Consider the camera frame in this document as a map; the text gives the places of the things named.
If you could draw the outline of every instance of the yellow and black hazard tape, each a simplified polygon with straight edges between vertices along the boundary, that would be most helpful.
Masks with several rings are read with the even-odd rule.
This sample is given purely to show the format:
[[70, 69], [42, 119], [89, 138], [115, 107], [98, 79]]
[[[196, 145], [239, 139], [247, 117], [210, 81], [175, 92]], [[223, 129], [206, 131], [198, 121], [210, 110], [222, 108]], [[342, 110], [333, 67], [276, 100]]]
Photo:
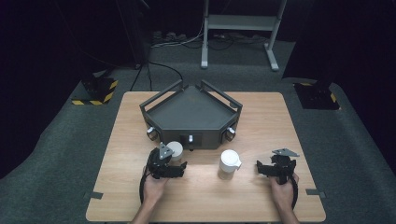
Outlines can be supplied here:
[[105, 97], [101, 100], [72, 99], [72, 105], [105, 105], [113, 97], [114, 90], [118, 83], [117, 80], [114, 80], [108, 88], [108, 91], [104, 93]]

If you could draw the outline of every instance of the white object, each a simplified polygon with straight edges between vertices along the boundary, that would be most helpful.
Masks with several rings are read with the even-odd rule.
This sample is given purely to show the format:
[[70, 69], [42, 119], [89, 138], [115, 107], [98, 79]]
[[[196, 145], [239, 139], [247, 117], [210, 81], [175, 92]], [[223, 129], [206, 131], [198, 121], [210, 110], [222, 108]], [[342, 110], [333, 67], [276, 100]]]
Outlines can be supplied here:
[[179, 161], [183, 156], [183, 146], [179, 142], [170, 142], [166, 146], [174, 151], [171, 161]]
[[227, 149], [221, 153], [221, 160], [219, 168], [226, 172], [231, 173], [241, 167], [242, 162], [239, 160], [239, 155], [232, 149]]

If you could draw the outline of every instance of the white paper cup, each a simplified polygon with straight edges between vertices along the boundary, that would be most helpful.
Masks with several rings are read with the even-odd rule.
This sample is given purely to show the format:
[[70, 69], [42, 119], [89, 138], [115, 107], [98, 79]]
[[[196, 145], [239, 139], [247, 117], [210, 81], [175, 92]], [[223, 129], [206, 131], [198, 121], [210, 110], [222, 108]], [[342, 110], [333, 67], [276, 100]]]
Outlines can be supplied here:
[[239, 155], [232, 149], [227, 149], [221, 153], [218, 176], [220, 179], [229, 180], [233, 178], [235, 170], [241, 167], [242, 162]]
[[171, 161], [180, 161], [183, 156], [183, 146], [179, 142], [170, 142], [166, 146], [174, 151]]

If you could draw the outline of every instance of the black curtain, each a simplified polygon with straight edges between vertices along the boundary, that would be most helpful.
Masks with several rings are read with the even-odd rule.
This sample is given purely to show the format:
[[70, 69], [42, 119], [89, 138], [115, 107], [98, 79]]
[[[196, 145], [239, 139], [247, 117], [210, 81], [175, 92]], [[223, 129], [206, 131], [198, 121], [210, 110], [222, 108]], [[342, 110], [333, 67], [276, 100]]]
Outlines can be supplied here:
[[317, 0], [284, 77], [342, 87], [393, 171], [396, 7], [392, 0]]

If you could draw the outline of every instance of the cart leg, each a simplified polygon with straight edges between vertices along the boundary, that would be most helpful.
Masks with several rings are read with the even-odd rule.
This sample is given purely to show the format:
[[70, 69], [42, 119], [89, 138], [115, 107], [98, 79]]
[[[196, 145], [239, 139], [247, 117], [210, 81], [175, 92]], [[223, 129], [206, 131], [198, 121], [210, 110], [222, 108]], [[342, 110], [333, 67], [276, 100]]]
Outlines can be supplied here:
[[207, 33], [209, 23], [209, 0], [205, 0], [204, 43], [202, 44], [201, 67], [207, 68]]

